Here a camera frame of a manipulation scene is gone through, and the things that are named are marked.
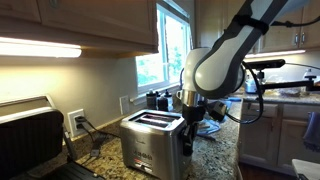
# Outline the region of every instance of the under-cabinet light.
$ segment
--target under-cabinet light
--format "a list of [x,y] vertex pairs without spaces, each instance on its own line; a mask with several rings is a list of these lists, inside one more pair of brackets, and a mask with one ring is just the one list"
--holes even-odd
[[81,55],[81,47],[73,44],[0,37],[0,55],[75,58]]
[[305,50],[295,50],[295,51],[282,51],[282,52],[270,52],[270,53],[260,53],[260,54],[248,54],[245,58],[257,58],[257,57],[268,57],[268,56],[281,56],[290,54],[301,54],[306,52]]

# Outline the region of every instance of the lower cabinet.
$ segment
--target lower cabinet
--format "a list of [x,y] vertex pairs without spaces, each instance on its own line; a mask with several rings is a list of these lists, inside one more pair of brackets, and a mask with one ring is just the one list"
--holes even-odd
[[[257,107],[244,102],[241,118],[257,117]],[[240,162],[291,175],[292,159],[320,163],[320,153],[303,144],[308,112],[320,112],[320,106],[265,104],[260,120],[240,126]]]

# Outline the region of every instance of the toaster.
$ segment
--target toaster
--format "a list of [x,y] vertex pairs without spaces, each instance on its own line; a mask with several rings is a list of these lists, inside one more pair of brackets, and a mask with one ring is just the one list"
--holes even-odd
[[123,162],[160,179],[186,179],[191,156],[183,153],[181,114],[141,110],[120,123]]

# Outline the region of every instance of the window sill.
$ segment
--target window sill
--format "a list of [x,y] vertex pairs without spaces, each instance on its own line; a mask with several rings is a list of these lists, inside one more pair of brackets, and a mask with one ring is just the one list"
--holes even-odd
[[[173,96],[177,91],[180,90],[179,83],[167,86],[165,88],[155,89],[154,91],[158,91],[163,94],[168,90]],[[135,106],[146,102],[146,94],[139,94],[138,97],[130,98],[130,102],[132,102]]]

